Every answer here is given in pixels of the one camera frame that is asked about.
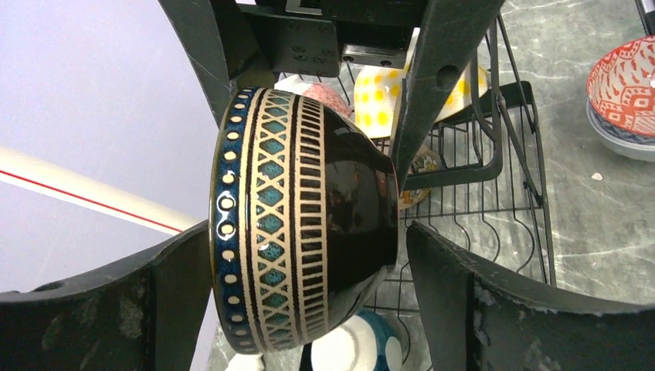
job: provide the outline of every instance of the yellow polka dot bowl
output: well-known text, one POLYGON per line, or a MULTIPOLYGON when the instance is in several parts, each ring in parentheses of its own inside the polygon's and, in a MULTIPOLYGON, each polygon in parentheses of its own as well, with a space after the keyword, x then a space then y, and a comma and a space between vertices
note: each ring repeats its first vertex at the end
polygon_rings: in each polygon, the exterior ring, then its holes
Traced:
MULTIPOLYGON (((478 67, 480 96, 489 89, 488 72, 478 67)), ((391 136, 394 107, 400 94, 406 71, 385 67, 365 66, 355 81, 355 124, 369 138, 391 136)), ((444 120, 471 104, 470 66, 464 70, 443 109, 436 118, 444 120)))

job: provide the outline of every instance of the red and white bowl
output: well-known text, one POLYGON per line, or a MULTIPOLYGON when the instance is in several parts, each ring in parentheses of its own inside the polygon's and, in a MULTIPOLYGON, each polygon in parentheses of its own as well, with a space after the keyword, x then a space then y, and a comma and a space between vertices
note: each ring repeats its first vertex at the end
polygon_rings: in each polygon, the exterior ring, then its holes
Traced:
POLYGON ((615 132, 655 138, 655 89, 650 86, 653 73, 655 36, 614 49, 593 67, 587 79, 594 111, 613 125, 615 132))

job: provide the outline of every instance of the ceramic bowl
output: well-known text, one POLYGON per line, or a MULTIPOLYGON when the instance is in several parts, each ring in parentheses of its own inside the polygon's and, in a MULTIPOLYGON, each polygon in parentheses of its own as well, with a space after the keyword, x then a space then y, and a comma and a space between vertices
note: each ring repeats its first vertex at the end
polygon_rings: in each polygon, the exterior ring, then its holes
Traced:
POLYGON ((638 143, 655 138, 655 36, 627 43, 604 56, 587 79, 593 109, 616 127, 619 138, 638 143))
POLYGON ((353 315, 393 270, 393 164, 308 97, 239 91, 220 125, 210 254, 222 330, 239 353, 291 349, 353 315))
MULTIPOLYGON (((409 172, 411 174, 435 172, 439 169, 439 163, 441 163, 439 155, 431 150, 427 145, 423 144, 421 145, 419 152, 416 154, 409 172)), ((431 188, 423 188, 402 191, 398 199, 398 208, 404 210, 420 203, 429 195, 431 190, 431 188)))
POLYGON ((615 153, 625 156, 627 158, 632 158, 634 160, 655 162, 655 146, 653 145, 638 145, 629 141, 624 141, 621 138, 618 138, 610 133, 608 133, 605 128, 598 122, 598 119, 601 118, 598 112, 594 111, 594 108, 589 100, 587 100, 587 118, 589 123, 592 125, 592 128, 598 134, 600 141, 615 153))
MULTIPOLYGON (((355 81, 355 124, 369 138, 391 136, 395 102, 400 94, 405 70, 365 66, 355 81)), ((487 71, 478 67, 480 96, 487 92, 487 71)), ((471 104, 470 66, 464 70, 448 96, 437 121, 444 120, 471 104)))
POLYGON ((612 135, 615 138, 618 138, 622 141, 627 141, 629 143, 634 143, 636 145, 655 145, 655 137, 648 137, 646 135, 634 134, 630 131, 624 130, 604 118, 591 104, 590 100, 587 100, 588 104, 591 105, 591 115, 594 118, 596 125, 603 129, 607 134, 612 135))
POLYGON ((312 344, 314 371, 400 371, 398 334, 381 316, 361 310, 312 344))
POLYGON ((344 98, 325 83, 309 83, 293 75, 276 83, 275 88, 318 100, 345 117, 350 117, 353 112, 344 98))

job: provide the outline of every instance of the white wall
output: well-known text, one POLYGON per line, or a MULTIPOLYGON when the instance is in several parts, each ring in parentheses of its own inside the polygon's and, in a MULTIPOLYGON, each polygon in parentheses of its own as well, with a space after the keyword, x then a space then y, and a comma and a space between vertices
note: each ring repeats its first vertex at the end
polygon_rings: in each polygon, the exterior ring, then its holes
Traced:
MULTIPOLYGON (((0 2, 0 146, 207 217, 217 128, 156 0, 0 2)), ((168 236, 0 183, 0 292, 168 236)), ((210 303, 193 369, 216 327, 210 303)))

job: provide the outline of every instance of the dish rack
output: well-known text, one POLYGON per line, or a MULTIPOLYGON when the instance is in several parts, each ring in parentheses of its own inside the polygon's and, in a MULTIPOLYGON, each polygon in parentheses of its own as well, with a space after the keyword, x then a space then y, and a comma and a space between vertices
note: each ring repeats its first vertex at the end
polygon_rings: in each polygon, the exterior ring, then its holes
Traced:
MULTIPOLYGON (((430 185, 430 195, 401 211, 405 228, 400 233, 398 262, 366 305, 396 324, 406 345, 403 369, 433 369, 404 244, 405 229, 412 221, 527 277, 556 282, 537 107, 530 83, 519 77, 502 17, 489 28, 471 63, 490 66, 490 83, 504 84, 491 85, 479 99, 471 94, 469 107, 435 123, 426 137, 441 166, 420 182, 430 185), (502 58, 499 45, 507 51, 502 58)), ((353 87, 361 68, 344 63, 336 78, 298 76, 341 91, 353 107, 353 87)), ((280 78, 289 76, 283 73, 280 78)), ((374 143, 381 151, 389 148, 388 138, 374 143)))

